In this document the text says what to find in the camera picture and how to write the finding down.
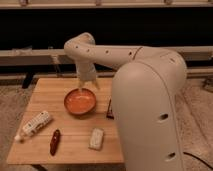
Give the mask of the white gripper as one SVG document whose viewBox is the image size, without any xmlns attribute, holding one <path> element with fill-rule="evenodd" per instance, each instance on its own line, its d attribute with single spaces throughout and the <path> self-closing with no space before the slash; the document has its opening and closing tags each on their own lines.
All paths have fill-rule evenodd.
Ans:
<svg viewBox="0 0 213 171">
<path fill-rule="evenodd" d="M 99 83 L 96 79 L 96 69 L 95 65 L 87 60 L 77 61 L 76 62 L 76 72 L 79 78 L 78 90 L 82 92 L 83 82 L 92 81 L 92 84 L 100 89 Z"/>
</svg>

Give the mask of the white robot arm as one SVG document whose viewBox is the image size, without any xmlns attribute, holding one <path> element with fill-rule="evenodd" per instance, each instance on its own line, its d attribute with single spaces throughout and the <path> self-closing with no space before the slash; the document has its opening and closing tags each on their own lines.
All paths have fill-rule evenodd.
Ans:
<svg viewBox="0 0 213 171">
<path fill-rule="evenodd" d="M 97 45 L 82 33 L 64 44 L 79 83 L 97 81 L 95 66 L 116 71 L 111 104 L 127 171 L 185 171 L 176 121 L 175 95 L 187 68 L 174 50 Z"/>
</svg>

